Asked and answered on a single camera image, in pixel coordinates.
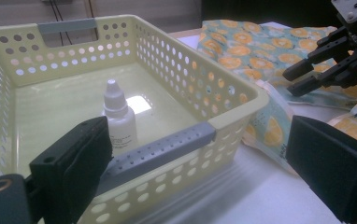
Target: wall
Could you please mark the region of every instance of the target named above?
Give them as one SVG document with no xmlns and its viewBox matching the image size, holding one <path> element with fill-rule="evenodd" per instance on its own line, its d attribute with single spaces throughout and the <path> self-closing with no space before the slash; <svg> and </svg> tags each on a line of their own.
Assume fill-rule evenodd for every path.
<svg viewBox="0 0 357 224">
<path fill-rule="evenodd" d="M 135 14 L 166 32 L 200 28 L 201 0 L 55 0 L 64 20 Z M 0 25 L 56 21 L 50 2 L 0 0 Z"/>
</svg>

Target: bottle label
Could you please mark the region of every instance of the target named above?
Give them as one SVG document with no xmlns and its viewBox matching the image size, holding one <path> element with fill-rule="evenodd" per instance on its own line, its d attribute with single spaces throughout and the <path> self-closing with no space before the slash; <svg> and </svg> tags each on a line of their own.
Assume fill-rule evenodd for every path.
<svg viewBox="0 0 357 224">
<path fill-rule="evenodd" d="M 114 149 L 120 150 L 120 149 L 123 149 L 125 147 L 128 147 L 132 142 L 132 136 L 131 135 L 127 135 L 125 137 L 110 136 L 109 138 L 111 139 L 113 150 Z"/>
</svg>

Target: basket bottom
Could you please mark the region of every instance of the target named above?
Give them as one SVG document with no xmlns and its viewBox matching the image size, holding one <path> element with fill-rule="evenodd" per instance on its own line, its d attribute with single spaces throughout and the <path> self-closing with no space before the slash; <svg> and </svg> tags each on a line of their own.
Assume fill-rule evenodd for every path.
<svg viewBox="0 0 357 224">
<path fill-rule="evenodd" d="M 28 163 L 40 152 L 78 123 L 101 116 L 103 94 L 111 78 L 117 80 L 136 113 L 138 147 L 200 121 L 137 63 L 18 88 L 13 144 L 16 172 L 29 175 Z"/>
</svg>

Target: dropper bottle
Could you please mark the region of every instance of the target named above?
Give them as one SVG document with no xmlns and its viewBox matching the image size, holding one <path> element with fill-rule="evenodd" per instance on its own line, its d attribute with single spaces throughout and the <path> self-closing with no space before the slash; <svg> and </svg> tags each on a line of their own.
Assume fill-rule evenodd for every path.
<svg viewBox="0 0 357 224">
<path fill-rule="evenodd" d="M 128 106 L 123 91 L 115 79 L 107 82 L 104 100 L 104 114 L 108 120 L 113 154 L 118 155 L 135 148 L 137 145 L 135 112 Z"/>
</svg>

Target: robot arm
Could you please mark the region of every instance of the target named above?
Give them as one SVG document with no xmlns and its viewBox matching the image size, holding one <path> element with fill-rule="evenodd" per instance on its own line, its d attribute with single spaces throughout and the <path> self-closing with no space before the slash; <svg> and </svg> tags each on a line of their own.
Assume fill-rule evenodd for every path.
<svg viewBox="0 0 357 224">
<path fill-rule="evenodd" d="M 288 91 L 294 96 L 302 96 L 321 86 L 357 85 L 357 0 L 332 0 L 338 10 L 337 17 L 343 24 L 335 32 L 318 41 L 318 47 L 306 59 L 289 67 L 283 76 L 294 81 L 313 70 L 312 64 L 333 58 L 337 64 L 329 70 L 294 83 Z"/>
</svg>

